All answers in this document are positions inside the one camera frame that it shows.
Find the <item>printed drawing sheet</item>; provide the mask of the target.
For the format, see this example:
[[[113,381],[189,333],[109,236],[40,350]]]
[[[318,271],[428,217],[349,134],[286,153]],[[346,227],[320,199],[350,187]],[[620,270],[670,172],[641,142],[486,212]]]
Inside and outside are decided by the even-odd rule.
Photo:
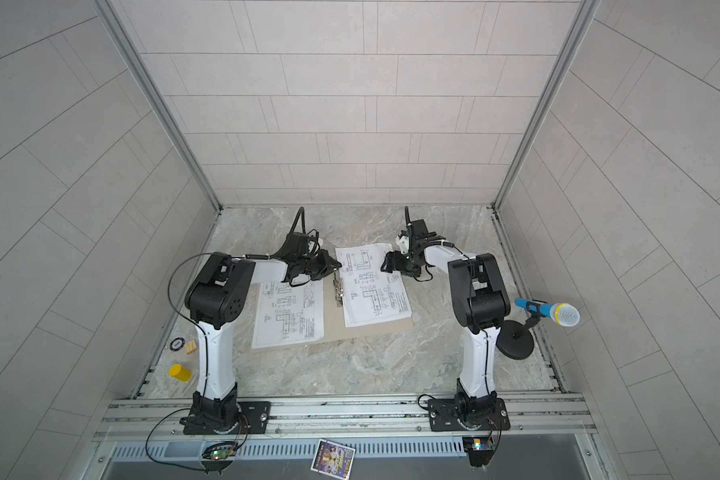
[[[254,350],[314,343],[324,334],[322,280],[299,287],[276,282],[260,285]]]
[[[399,272],[381,270],[389,243],[336,248],[342,267],[342,305],[349,328],[392,322],[412,315],[410,302]]]

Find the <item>beige cardboard folder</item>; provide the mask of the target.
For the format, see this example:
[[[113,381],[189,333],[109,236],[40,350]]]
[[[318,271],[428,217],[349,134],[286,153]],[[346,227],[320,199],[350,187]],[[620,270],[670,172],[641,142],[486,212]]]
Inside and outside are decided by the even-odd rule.
[[[282,261],[258,260],[256,262],[251,283],[258,284],[259,286],[268,282],[288,284],[288,282],[282,279],[282,274],[284,272],[285,264]],[[346,327],[343,306],[338,306],[334,298],[334,288],[332,282],[334,273],[321,279],[323,281],[324,294],[324,338],[317,342],[306,344],[348,340],[356,337],[379,334],[399,333],[410,330],[413,327],[412,315],[403,320],[368,325],[364,327]]]

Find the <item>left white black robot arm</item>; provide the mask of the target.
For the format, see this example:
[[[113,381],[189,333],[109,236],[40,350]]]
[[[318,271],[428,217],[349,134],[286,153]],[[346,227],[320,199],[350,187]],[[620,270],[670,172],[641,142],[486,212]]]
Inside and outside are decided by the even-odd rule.
[[[183,300],[188,313],[169,302],[199,336],[198,386],[180,423],[186,435],[226,434],[244,425],[233,370],[233,322],[243,312],[250,287],[269,282],[301,287],[333,274],[341,263],[322,247],[319,232],[306,228],[303,208],[297,210],[283,245],[273,254],[203,252],[201,256],[206,261]]]

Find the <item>printed drawing sheet top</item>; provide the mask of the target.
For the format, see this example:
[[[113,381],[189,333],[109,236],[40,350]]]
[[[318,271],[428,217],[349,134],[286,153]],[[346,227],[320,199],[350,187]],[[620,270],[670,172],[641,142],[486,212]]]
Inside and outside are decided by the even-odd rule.
[[[260,285],[254,350],[314,343],[324,334],[322,280],[299,287],[276,282]]]

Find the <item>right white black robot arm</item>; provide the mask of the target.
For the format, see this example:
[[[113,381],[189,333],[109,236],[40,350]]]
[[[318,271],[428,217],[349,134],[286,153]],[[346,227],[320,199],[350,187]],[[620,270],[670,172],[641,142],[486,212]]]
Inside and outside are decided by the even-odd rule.
[[[494,381],[497,340],[511,307],[494,255],[473,255],[413,220],[404,210],[405,228],[398,248],[385,255],[381,271],[399,273],[420,283],[432,268],[447,275],[451,307],[463,328],[463,362],[454,399],[448,403],[457,424],[466,430],[509,428]]]

